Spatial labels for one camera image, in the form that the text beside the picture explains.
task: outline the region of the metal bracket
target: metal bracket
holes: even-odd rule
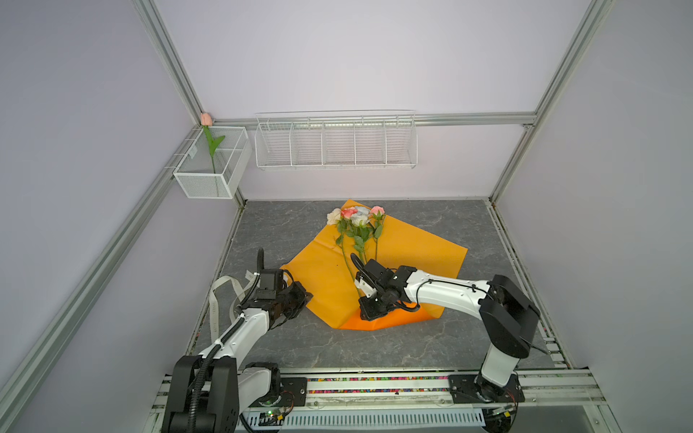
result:
[[[486,403],[478,395],[476,377],[476,374],[451,374],[448,376],[453,403]],[[525,394],[522,392],[516,374],[510,376],[505,391],[506,393],[497,396],[493,403],[523,403],[525,401]]]
[[[279,402],[273,404],[272,406],[291,406],[293,403],[294,407],[301,407],[306,405],[306,395],[308,393],[308,379],[307,378],[281,378],[280,391],[288,391],[291,394],[280,394]],[[250,407],[266,407],[266,405],[260,404],[260,399],[255,400]]]

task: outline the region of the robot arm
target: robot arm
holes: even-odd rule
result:
[[[409,266],[393,271],[375,260],[364,265],[355,254],[351,260],[359,270],[355,284],[365,293],[359,299],[362,319],[375,320],[396,308],[415,311],[421,303],[476,317],[484,322],[491,346],[475,386],[460,392],[469,394],[471,402],[500,401],[509,392],[519,397],[513,372],[533,347],[539,312],[510,279],[496,275],[491,281],[458,280]]]
[[[263,250],[258,252],[258,272],[238,306],[238,318],[199,355],[184,356],[176,363],[162,433],[231,432],[239,414],[255,400],[280,401],[281,377],[276,364],[255,362],[241,374],[238,366],[260,337],[296,317],[310,301],[312,295],[300,282],[287,284],[285,273],[293,280],[283,269],[264,269]],[[203,397],[206,380],[211,384],[209,395]]]

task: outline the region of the tulip leaf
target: tulip leaf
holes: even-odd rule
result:
[[[216,152],[216,149],[219,147],[221,142],[224,141],[225,138],[226,138],[226,136],[222,135],[222,136],[215,138],[214,140],[212,140],[209,143],[209,156],[210,157],[214,156],[214,152]]]
[[[212,141],[214,141],[214,138],[212,138],[212,133],[209,131],[209,128],[207,126],[203,126],[202,130],[204,131],[204,135],[207,137],[207,143],[209,145],[212,145]]]

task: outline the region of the orange paper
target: orange paper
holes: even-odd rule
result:
[[[342,209],[350,206],[362,205],[348,200]],[[392,268],[414,266],[434,275],[457,278],[467,248],[389,215],[384,225],[383,234],[378,239],[378,262],[381,265]],[[376,330],[440,318],[443,307],[421,304],[417,312],[395,310],[380,319],[361,320],[359,292],[344,262],[342,248],[335,244],[339,235],[336,226],[325,226],[303,251],[284,266],[313,294],[313,299],[308,303],[310,311],[332,328],[353,330]],[[353,238],[344,237],[349,269],[352,275],[356,275],[356,268],[349,258],[355,252],[353,244]],[[376,244],[373,240],[366,242],[365,251],[367,259],[374,258]]]

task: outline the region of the white wire basket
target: white wire basket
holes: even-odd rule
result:
[[[258,114],[255,155],[263,170],[414,167],[414,112],[332,112],[329,117]]]
[[[214,138],[226,136],[214,152],[214,164],[200,129],[173,175],[189,198],[233,198],[252,153],[248,133],[236,126],[211,126],[209,131]]]

